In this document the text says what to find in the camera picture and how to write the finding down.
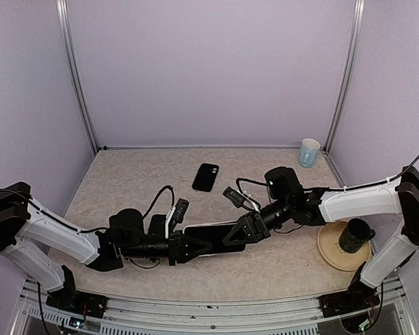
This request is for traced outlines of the white-edged phone screen up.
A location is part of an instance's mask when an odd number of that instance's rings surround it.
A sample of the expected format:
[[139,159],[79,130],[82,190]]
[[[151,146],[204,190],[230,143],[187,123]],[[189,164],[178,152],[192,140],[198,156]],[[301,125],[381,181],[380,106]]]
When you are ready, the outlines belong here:
[[245,250],[245,245],[226,246],[223,243],[223,238],[231,231],[234,225],[232,222],[188,225],[183,229],[183,233],[196,239],[210,242],[212,248],[206,255],[242,252]]

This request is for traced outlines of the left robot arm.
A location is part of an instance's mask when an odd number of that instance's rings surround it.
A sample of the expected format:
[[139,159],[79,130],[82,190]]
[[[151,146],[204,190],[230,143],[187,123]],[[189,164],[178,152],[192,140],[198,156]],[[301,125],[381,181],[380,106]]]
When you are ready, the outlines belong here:
[[212,249],[212,243],[181,231],[147,234],[142,214],[123,209],[109,226],[85,230],[52,213],[32,198],[30,185],[18,182],[0,189],[0,254],[36,279],[68,310],[84,303],[80,290],[67,283],[68,270],[55,264],[36,245],[38,241],[75,258],[95,271],[121,269],[125,259],[166,258],[183,264]]

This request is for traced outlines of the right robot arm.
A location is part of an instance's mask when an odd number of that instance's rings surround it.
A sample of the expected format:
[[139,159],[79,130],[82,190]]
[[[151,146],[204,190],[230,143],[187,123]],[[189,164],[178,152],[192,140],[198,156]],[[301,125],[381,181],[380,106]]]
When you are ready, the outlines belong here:
[[234,246],[257,243],[288,220],[320,226],[348,218],[377,214],[400,214],[402,226],[384,247],[366,262],[359,283],[345,291],[343,303],[359,309],[383,279],[419,249],[419,172],[408,167],[402,175],[368,185],[339,190],[303,189],[294,169],[276,167],[265,174],[273,203],[240,217],[223,244]]

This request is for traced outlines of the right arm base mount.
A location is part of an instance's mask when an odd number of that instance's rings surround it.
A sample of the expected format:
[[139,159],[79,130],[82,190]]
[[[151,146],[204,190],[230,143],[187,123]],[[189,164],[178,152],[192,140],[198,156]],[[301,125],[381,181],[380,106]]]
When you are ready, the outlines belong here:
[[376,306],[381,303],[377,289],[360,281],[364,266],[363,262],[346,290],[321,295],[318,298],[324,318],[360,311],[370,308],[372,304]]

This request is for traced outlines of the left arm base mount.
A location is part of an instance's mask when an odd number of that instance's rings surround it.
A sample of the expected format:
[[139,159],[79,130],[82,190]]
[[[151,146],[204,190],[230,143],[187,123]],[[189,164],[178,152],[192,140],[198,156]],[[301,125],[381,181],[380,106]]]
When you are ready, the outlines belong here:
[[64,283],[59,290],[47,294],[46,304],[84,317],[102,319],[108,298],[77,290],[73,272],[65,265],[62,265],[61,269],[64,273]]

